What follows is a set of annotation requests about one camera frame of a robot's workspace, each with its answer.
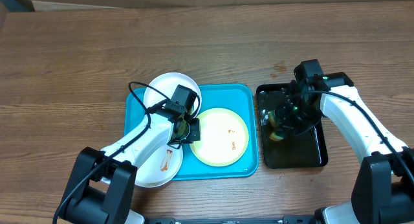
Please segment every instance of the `black tray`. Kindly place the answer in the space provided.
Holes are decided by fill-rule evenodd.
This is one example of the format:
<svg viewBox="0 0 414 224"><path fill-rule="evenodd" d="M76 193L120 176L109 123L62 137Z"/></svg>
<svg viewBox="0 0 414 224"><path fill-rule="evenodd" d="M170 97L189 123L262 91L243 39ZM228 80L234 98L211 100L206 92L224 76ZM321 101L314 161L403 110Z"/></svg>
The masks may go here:
<svg viewBox="0 0 414 224"><path fill-rule="evenodd" d="M328 153L321 122L301 135L289 136L279 142L268 138L272 127L267 124L265 116L279 105L284 97L280 90L287 86L288 84L260 85L256 90L265 164L271 169L325 166L328 163Z"/></svg>

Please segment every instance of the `sauce stain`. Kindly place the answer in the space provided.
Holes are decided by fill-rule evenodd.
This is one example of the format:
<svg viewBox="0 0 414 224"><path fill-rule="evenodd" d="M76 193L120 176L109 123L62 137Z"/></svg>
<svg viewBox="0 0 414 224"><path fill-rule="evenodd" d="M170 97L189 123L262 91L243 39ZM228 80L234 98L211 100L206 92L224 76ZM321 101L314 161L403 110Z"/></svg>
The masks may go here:
<svg viewBox="0 0 414 224"><path fill-rule="evenodd" d="M276 75L276 74L270 74L270 76L271 76L273 79L276 79L279 75Z"/></svg>
<svg viewBox="0 0 414 224"><path fill-rule="evenodd" d="M287 71L284 60L280 61L279 63L274 64L274 67L276 71L279 73L285 73Z"/></svg>
<svg viewBox="0 0 414 224"><path fill-rule="evenodd" d="M161 162L161 172L165 172L165 171L168 170L168 164L171 161L172 156L173 156L173 151L172 150L167 150L167 154Z"/></svg>

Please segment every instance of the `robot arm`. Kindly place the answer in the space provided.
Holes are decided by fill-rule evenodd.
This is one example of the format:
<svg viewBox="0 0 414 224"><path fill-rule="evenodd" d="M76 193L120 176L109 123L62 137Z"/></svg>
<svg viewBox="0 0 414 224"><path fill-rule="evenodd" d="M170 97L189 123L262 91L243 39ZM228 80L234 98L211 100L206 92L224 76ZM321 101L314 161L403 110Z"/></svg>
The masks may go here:
<svg viewBox="0 0 414 224"><path fill-rule="evenodd" d="M300 120L324 115L344 135L361 164L351 200L315 212L317 223L404 223L414 220L414 150L392 135L362 102L353 82L344 73L323 74L317 60L302 62L294 70L294 93L301 95ZM353 102L330 94L342 95ZM356 106L366 112L383 134L386 146L372 123ZM391 174L401 177L392 183Z"/></svg>
<svg viewBox="0 0 414 224"><path fill-rule="evenodd" d="M109 156L118 150L121 146L129 142L140 132L143 131L148 123L147 116L144 116L143 121L127 135L121 138L116 143L102 148L105 156ZM151 125L146 133L136 140L130 147L114 157L115 160L124 162L129 161L132 165L140 168L144 162L161 146L165 146L172 136L174 123L170 122L166 117L158 114L151 114ZM102 181L109 184L110 179L103 177Z"/></svg>
<svg viewBox="0 0 414 224"><path fill-rule="evenodd" d="M404 142L392 135L380 123L364 104L358 94L358 90L354 86L341 85L332 87L330 92L354 100L361 106L374 120L380 131L388 138L388 141L397 152L401 152L402 147L406 146ZM320 110L322 114L330 118L336 127L338 127L347 142L351 145L360 163L364 157L371 156L376 151L383 155L391 153L363 114L348 102L332 95L322 94Z"/></svg>
<svg viewBox="0 0 414 224"><path fill-rule="evenodd" d="M136 172L161 146L200 140L199 121L190 115L196 98L195 91L178 85L171 100L146 109L152 114L125 137L102 151L83 149L54 222L58 215L71 223L143 223L144 218L130 210ZM107 193L89 186L89 180L108 183Z"/></svg>

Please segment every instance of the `black cable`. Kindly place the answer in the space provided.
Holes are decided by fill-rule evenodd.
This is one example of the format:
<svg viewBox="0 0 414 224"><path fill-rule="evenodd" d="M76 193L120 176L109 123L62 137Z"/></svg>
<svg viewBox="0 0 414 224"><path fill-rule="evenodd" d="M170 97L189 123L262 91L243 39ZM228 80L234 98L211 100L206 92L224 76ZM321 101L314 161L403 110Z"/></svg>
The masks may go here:
<svg viewBox="0 0 414 224"><path fill-rule="evenodd" d="M304 134L304 133L308 132L308 131L309 131L309 130L311 130L312 128L315 128L315 126L317 126L320 122L321 122L321 119L319 119L318 121L316 121L316 123L315 123L315 124L313 124L311 127L307 128L306 130L304 130L304 131L302 131L302 132L300 132L300 133L298 133L298 134L295 134L295 137L300 136L300 135L302 135L302 134Z"/></svg>
<svg viewBox="0 0 414 224"><path fill-rule="evenodd" d="M162 96L164 96L166 98L166 100L170 100L165 94L161 93L159 90L155 89L154 87L151 87L150 85L147 84L143 84L141 82L130 82L128 84L128 89L129 92L131 92L131 94L134 96L134 98L136 99L136 101L138 101L138 103L142 106L142 108L145 111L145 115L147 115L148 117L148 123L146 124L145 128L137 135L135 136L133 139L131 139L129 142L127 142L126 144L124 144L123 146L121 146L118 150L116 150L114 153L110 154L110 156L106 157L100 164L98 164L95 168L93 168L72 190L72 192L69 193L69 195L66 197L66 199L58 206L58 208L56 209L54 215L53 215L53 220L52 223L56 224L58 221L58 216L59 213L61 212L62 208L65 206L65 204L69 201L70 198L72 198L73 194L77 191L77 189L79 189L79 187L81 187L82 184L84 184L88 179L90 179L92 177L92 175L94 175L101 167L105 166L113 157L115 157L116 155L118 155L119 153L121 153L122 151L124 151L126 148L128 148L130 145L132 145L132 143L134 143L136 140L138 140L150 127L151 125L151 116L150 114L147 112L147 108L145 107L144 103L142 103L142 101L138 98L138 96L135 94L135 92L133 91L131 85L132 84L138 84L138 85L143 85L145 87L148 87L150 89L153 89L154 91L158 92L159 94L161 94ZM159 102L156 105L161 105L163 103L165 103L166 100L163 100L161 102Z"/></svg>
<svg viewBox="0 0 414 224"><path fill-rule="evenodd" d="M178 146L177 147L174 147L174 146L172 146L171 144L176 144L177 143L177 141L174 141L174 142L169 142L168 144L167 144L167 146L169 146L169 147L171 147L171 148L173 148L173 149L176 149L176 150L179 150L180 148L181 148L181 146L182 146L182 144L181 144L181 140L179 140L178 141Z"/></svg>
<svg viewBox="0 0 414 224"><path fill-rule="evenodd" d="M356 107L363 114L363 116L368 120L368 122L372 125L373 129L376 131L376 133L378 134L378 136L381 138L382 142L388 147L388 149L391 151L391 153L393 153L394 156L397 158L397 161L401 164L402 169L404 170L404 172L408 176L408 179L411 181L411 185L414 186L414 177L413 177L413 174L411 173L411 171L409 170L407 164L402 160L402 158L398 154L398 152L389 143L388 138L385 137L382 134L382 132L380 131L380 129L378 128L378 126L375 124L374 120L354 100L350 100L349 98L347 98L345 96L339 95L339 94L334 93L334 92L329 92L329 91L304 91L304 92L301 92L301 93L297 93L297 94L294 94L294 95L290 95L288 97L285 97L285 99L288 99L288 98L296 98L298 96L306 95L306 94L311 94L311 93L332 95L332 96L335 96L337 98L341 98L342 100L345 100L348 103L350 103L352 106Z"/></svg>
<svg viewBox="0 0 414 224"><path fill-rule="evenodd" d="M170 101L170 99L169 99L166 95L164 95L161 91L159 91L159 90L155 89L154 87L151 87L150 85L143 84L142 82L130 82L130 83L128 84L128 89L129 89L129 92L131 92L131 94L132 94L132 95L136 98L136 100L138 100L138 101L140 102L140 104L141 104L141 106L144 108L144 110L146 110L146 108L145 108L144 104L141 102L141 100L137 97L137 95L136 95L136 94L134 93L134 91L132 90L131 84L137 84L137 85L142 85L142 86L144 86L144 87L148 87L148 88L150 88L150 89L152 89L152 90L156 91L158 94L162 95L162 96L163 96L166 100Z"/></svg>

